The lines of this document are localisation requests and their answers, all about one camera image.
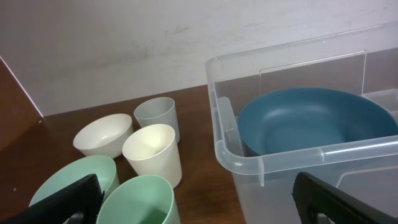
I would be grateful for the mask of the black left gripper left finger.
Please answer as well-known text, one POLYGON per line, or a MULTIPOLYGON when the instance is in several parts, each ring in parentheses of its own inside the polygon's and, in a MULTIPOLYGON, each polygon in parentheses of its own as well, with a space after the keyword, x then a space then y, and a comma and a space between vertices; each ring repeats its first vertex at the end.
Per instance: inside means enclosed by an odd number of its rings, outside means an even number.
POLYGON ((95 223, 104 200, 96 174, 88 174, 1 224, 95 223))

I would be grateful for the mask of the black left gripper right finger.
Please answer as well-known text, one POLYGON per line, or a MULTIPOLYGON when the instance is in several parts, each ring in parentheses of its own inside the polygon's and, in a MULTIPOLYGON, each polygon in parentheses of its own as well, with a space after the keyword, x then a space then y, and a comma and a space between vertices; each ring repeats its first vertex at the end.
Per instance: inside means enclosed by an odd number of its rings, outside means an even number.
POLYGON ((296 175, 292 196, 302 223, 397 224, 397 219, 309 174, 296 175))

